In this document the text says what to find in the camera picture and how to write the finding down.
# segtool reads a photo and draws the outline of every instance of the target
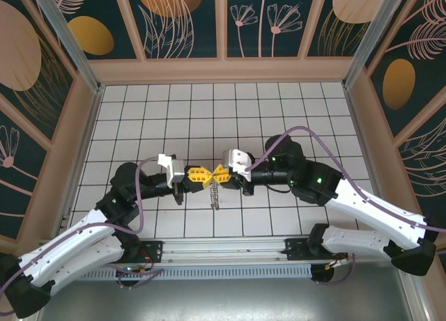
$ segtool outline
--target white grid floor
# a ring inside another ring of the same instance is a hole
[[[159,153],[177,154],[189,164],[216,167],[222,152],[240,148],[255,157],[269,136],[295,125],[308,126],[338,156],[362,188],[372,192],[350,111],[340,83],[248,83],[108,86],[98,114],[70,223],[80,220],[106,191],[123,162]],[[295,132],[304,154],[330,166],[313,139]],[[144,168],[160,172],[156,164]],[[292,194],[256,187],[253,197],[219,188],[220,210],[210,192],[187,194],[144,205],[140,238],[240,237],[309,234],[315,223],[342,228],[365,225],[336,210],[313,206]],[[136,218],[130,227],[138,226]]]

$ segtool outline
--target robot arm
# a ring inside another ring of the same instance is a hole
[[[277,137],[267,141],[266,150]],[[151,176],[141,172],[141,197],[173,196],[181,204],[184,193],[201,191],[212,179],[221,187],[242,189],[245,196],[252,196],[257,185],[288,185],[301,200],[332,206],[377,230],[344,230],[316,224],[307,240],[314,256],[334,253],[378,255],[391,259],[393,265],[405,272],[420,276],[427,273],[435,255],[435,233],[406,224],[363,201],[339,171],[306,159],[299,143],[293,142],[289,136],[268,155],[267,161],[250,171],[247,168],[255,160],[249,153],[228,150],[223,157],[223,165],[210,173],[199,166],[184,167],[174,155],[159,155],[158,164],[167,172]],[[136,235],[110,226],[82,228],[86,224],[105,223],[129,229],[128,224],[138,215],[134,185],[136,169],[134,163],[120,166],[111,179],[111,191],[77,225],[19,259],[8,255],[0,260],[2,287],[24,269],[5,288],[19,318],[40,310],[52,295],[82,274],[122,258],[132,259],[138,254],[141,242]],[[363,192],[394,213],[410,216],[418,223],[426,220],[421,215],[409,213]],[[64,240],[69,234],[74,236]],[[37,260],[40,253],[52,246],[51,251]]]

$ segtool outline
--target flower illustration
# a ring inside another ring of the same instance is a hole
[[[6,129],[6,127],[4,125],[0,126],[0,168],[13,168],[20,173],[23,173],[24,175],[37,180],[36,176],[33,176],[30,173],[27,173],[26,171],[23,171],[22,169],[19,169],[14,165],[14,156],[19,145],[19,138],[20,132],[14,127],[11,128],[10,133],[8,134],[8,130]],[[28,196],[32,195],[32,192],[12,185],[4,180],[0,180],[0,184],[15,191],[22,192],[23,194],[26,194]]]
[[[275,36],[279,33],[297,31],[302,28],[302,21],[298,21],[299,6],[282,6],[277,13],[277,4],[268,6],[268,21],[272,32],[271,56],[274,56]]]
[[[245,54],[243,53],[242,38],[240,37],[240,27],[244,25],[255,24],[257,23],[258,18],[257,16],[254,16],[255,12],[252,8],[252,5],[241,6],[240,9],[238,8],[238,6],[232,6],[231,15],[237,26],[238,44],[240,45],[240,51],[242,52],[242,57],[244,58]]]
[[[14,127],[10,135],[4,125],[0,126],[0,166],[10,168],[14,165],[14,155],[19,145],[20,133]]]

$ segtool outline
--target metal spring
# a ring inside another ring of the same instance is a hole
[[[218,184],[215,180],[212,180],[209,185],[210,189],[210,208],[213,210],[219,210],[220,205],[218,204]]]

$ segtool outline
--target gray floor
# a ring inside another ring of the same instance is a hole
[[[332,287],[309,279],[154,281],[134,291],[115,283],[75,282],[40,321],[408,321],[397,272],[361,265]]]

